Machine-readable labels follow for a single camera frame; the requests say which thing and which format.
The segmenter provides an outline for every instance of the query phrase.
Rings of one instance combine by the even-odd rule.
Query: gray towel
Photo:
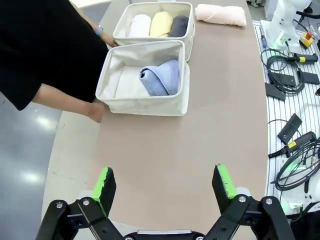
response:
[[[139,79],[150,96],[175,95],[179,84],[179,62],[170,60],[160,66],[145,66]]]
[[[188,22],[189,18],[187,16],[176,16],[173,19],[168,38],[180,38],[186,35]]]

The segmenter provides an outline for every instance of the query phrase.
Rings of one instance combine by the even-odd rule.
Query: towel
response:
[[[169,38],[179,38],[186,35],[189,18],[187,16],[176,16],[172,21]]]
[[[131,22],[129,37],[130,38],[147,38],[149,37],[151,26],[151,17],[145,14],[136,15]]]
[[[170,60],[160,66],[145,66],[139,79],[150,96],[175,95],[179,84],[179,62]]]
[[[173,18],[167,11],[157,12],[151,22],[150,37],[167,38]]]
[[[247,25],[245,11],[239,6],[199,4],[195,8],[195,16],[197,20],[212,24]]]

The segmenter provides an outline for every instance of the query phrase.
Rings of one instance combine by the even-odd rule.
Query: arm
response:
[[[46,84],[41,84],[32,101],[54,109],[87,116],[97,123],[101,122],[105,111],[102,103],[82,101]]]
[[[70,1],[70,3],[72,4],[72,6],[74,7],[74,9],[78,12],[78,14],[84,19],[86,20],[90,26],[92,27],[93,31],[97,31],[99,29],[99,27],[93,22],[91,21],[86,15],[84,15],[84,13],[73,3]],[[117,42],[114,40],[114,38],[112,36],[109,36],[108,34],[106,34],[104,31],[102,31],[102,33],[99,35],[99,37],[109,46],[111,47],[116,47],[118,46]]]

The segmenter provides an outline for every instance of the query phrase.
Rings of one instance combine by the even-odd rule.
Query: white basket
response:
[[[140,70],[172,59],[178,59],[177,94],[149,96],[139,80]],[[154,41],[112,48],[104,61],[95,96],[113,113],[183,116],[188,108],[189,86],[185,44],[180,40]]]
[[[127,37],[129,35],[132,19],[139,14],[153,18],[156,13],[166,11],[173,18],[179,15],[189,17],[186,34],[183,37]],[[130,45],[166,40],[181,40],[185,44],[185,57],[189,61],[195,36],[195,23],[193,6],[188,2],[142,2],[127,6],[117,23],[113,38],[120,45]]]

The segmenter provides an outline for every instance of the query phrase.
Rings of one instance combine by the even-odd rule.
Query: yellow towel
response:
[[[150,37],[167,38],[173,17],[167,11],[157,12],[151,22]]]

